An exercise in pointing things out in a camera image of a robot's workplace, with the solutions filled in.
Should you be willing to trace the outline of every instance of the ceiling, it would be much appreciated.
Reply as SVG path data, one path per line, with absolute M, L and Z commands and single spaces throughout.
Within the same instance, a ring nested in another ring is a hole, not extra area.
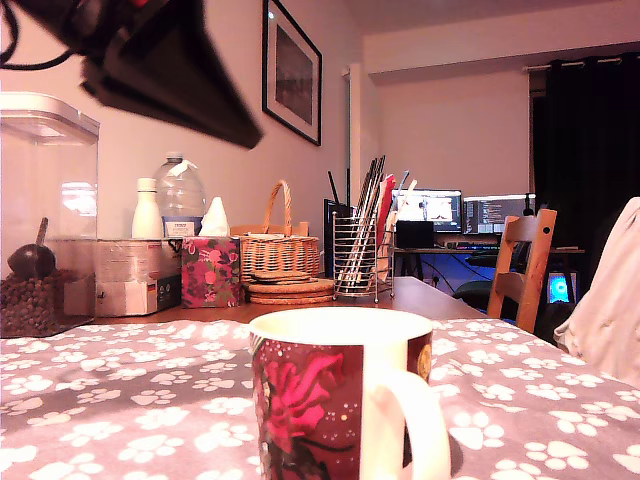
M 612 0 L 344 0 L 363 34 Z

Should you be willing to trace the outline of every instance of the cork coaster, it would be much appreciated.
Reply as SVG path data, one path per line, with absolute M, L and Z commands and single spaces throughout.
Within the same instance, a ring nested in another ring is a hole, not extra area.
M 304 305 L 308 303 L 324 303 L 333 300 L 333 295 L 323 295 L 321 297 L 305 298 L 254 298 L 249 297 L 251 303 L 263 305 Z
M 328 278 L 318 278 L 317 281 L 294 283 L 291 285 L 263 285 L 259 283 L 245 283 L 244 287 L 250 293 L 308 293 L 308 292 L 329 292 L 333 293 L 333 280 Z
M 296 270 L 259 270 L 251 274 L 251 277 L 257 282 L 278 282 L 282 280 L 309 280 L 311 275 Z
M 333 290 L 324 290 L 322 292 L 300 292 L 300 293 L 258 293 L 251 292 L 249 293 L 249 298 L 278 298 L 278 299 L 288 299 L 288 298 L 312 298 L 312 297 L 326 297 L 327 295 L 333 295 Z

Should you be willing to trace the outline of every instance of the mug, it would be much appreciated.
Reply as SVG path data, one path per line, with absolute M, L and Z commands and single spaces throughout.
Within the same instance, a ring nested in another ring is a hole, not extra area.
M 249 330 L 263 478 L 451 478 L 444 419 L 425 381 L 429 320 L 320 307 L 262 315 Z M 405 420 L 413 462 L 403 470 Z

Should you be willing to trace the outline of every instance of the utensil holder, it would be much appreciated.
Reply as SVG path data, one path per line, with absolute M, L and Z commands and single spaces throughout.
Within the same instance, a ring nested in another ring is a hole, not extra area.
M 384 232 L 383 241 L 376 238 L 377 212 L 370 217 L 340 218 L 333 213 L 333 299 L 338 296 L 366 297 L 393 291 L 394 235 Z

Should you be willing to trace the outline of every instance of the clear storage container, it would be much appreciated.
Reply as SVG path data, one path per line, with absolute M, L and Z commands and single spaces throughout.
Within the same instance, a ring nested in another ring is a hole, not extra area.
M 0 93 L 3 338 L 94 318 L 98 131 L 56 98 Z

